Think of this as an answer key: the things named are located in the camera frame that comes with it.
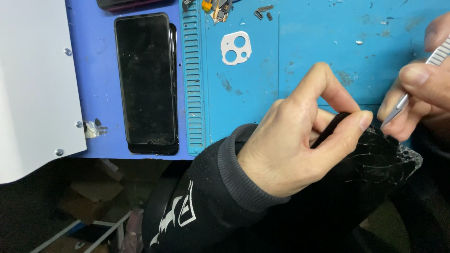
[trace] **ribbed cuff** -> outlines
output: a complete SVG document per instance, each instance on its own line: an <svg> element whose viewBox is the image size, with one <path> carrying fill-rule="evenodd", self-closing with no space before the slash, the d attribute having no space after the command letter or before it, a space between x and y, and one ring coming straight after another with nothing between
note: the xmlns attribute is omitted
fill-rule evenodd
<svg viewBox="0 0 450 253"><path fill-rule="evenodd" d="M245 143L257 124L242 125L222 143L217 156L220 176L231 197L242 208L251 212L262 212L268 207L287 203L290 197L272 196L257 186L242 170L236 157L236 143Z"/></svg>

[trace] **screw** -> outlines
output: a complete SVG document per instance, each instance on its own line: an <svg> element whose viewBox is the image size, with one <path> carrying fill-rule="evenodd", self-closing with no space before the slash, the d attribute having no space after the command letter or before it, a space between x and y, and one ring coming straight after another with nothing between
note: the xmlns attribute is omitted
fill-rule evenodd
<svg viewBox="0 0 450 253"><path fill-rule="evenodd" d="M64 49L64 53L66 53L67 56L71 56L72 55L72 51L69 48L65 48Z"/></svg>
<svg viewBox="0 0 450 253"><path fill-rule="evenodd" d="M62 149L57 149L57 150L55 151L55 154L56 154L57 156L62 156L62 155L64 154L64 150L62 150Z"/></svg>

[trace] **white metal panel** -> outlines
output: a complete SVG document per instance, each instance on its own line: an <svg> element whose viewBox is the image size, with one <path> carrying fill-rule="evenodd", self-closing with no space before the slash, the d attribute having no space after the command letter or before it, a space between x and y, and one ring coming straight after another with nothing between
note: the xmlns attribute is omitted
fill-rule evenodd
<svg viewBox="0 0 450 253"><path fill-rule="evenodd" d="M0 0L0 183L86 150L63 0Z"/></svg>

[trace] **sweatshirt sleeve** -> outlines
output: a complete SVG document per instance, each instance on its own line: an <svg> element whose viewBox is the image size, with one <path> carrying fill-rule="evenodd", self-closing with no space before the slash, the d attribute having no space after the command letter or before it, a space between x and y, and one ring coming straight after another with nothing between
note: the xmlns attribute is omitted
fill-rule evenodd
<svg viewBox="0 0 450 253"><path fill-rule="evenodd" d="M150 243L150 252L205 249L261 220L268 207L289 201L263 191L239 166L236 154L256 127L238 127L194 159L186 194L173 200Z"/></svg>

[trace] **black sweatshirt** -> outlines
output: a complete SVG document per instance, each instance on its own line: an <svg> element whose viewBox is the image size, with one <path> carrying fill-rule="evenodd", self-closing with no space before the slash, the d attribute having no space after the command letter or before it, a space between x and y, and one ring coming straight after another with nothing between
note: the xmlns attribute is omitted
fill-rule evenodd
<svg viewBox="0 0 450 253"><path fill-rule="evenodd" d="M236 155L256 127L238 127L194 159L188 169L189 188L185 196L173 200L161 220L151 252L277 251L276 242L261 241L248 229L264 217L267 208L289 201L263 191L238 164ZM430 138L419 136L435 152L449 156L440 146L428 143Z"/></svg>

